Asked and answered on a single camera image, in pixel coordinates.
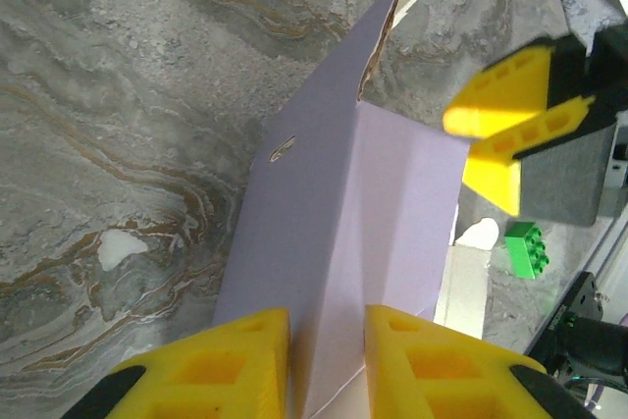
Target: gray marble countertop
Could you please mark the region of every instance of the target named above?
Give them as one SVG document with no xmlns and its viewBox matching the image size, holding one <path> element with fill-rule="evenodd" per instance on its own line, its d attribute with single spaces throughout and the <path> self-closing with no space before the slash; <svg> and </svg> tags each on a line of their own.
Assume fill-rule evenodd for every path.
<svg viewBox="0 0 628 419">
<path fill-rule="evenodd" d="M 0 0 L 1 417 L 59 417 L 209 325 L 268 120 L 372 1 Z M 421 0 L 367 98 L 439 127 L 483 65 L 565 31 L 560 0 Z M 491 341 L 522 348 L 598 230 L 542 226 L 544 278 L 496 251 Z"/>
</svg>

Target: cardboard box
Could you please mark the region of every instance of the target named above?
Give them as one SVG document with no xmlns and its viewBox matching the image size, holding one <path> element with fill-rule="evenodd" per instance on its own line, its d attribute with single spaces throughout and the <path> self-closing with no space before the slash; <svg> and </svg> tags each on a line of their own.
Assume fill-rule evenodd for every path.
<svg viewBox="0 0 628 419">
<path fill-rule="evenodd" d="M 289 308 L 292 417 L 315 415 L 363 369 L 366 304 L 434 316 L 468 143 L 361 98 L 415 1 L 376 1 L 251 167 L 213 323 Z"/>
</svg>

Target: green lego brick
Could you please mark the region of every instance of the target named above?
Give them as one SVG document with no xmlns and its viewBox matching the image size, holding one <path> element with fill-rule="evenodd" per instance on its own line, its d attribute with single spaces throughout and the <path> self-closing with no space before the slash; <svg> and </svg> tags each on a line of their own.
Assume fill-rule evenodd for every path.
<svg viewBox="0 0 628 419">
<path fill-rule="evenodd" d="M 517 277 L 536 279 L 550 262 L 541 236 L 534 223 L 515 223 L 506 233 L 506 247 Z"/>
</svg>

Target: torn cardboard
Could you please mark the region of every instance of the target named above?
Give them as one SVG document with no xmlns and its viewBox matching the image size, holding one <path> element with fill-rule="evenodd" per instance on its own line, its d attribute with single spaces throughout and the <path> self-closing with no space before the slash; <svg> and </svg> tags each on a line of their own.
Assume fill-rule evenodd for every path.
<svg viewBox="0 0 628 419">
<path fill-rule="evenodd" d="M 434 316 L 468 143 L 361 99 L 414 1 L 377 0 L 275 117 L 251 168 L 213 323 L 289 309 L 291 417 L 357 378 L 366 304 Z"/>
</svg>

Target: marble surface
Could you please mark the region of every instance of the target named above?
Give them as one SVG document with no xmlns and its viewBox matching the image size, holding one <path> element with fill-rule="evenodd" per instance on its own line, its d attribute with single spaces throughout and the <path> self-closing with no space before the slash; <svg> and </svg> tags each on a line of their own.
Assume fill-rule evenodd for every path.
<svg viewBox="0 0 628 419">
<path fill-rule="evenodd" d="M 266 124 L 372 1 L 0 0 L 0 417 L 58 417 L 209 325 Z M 366 96 L 438 127 L 479 68 L 565 30 L 560 0 L 421 0 Z M 521 347 L 597 231 L 546 229 L 542 280 L 497 249 L 487 339 Z"/>
</svg>

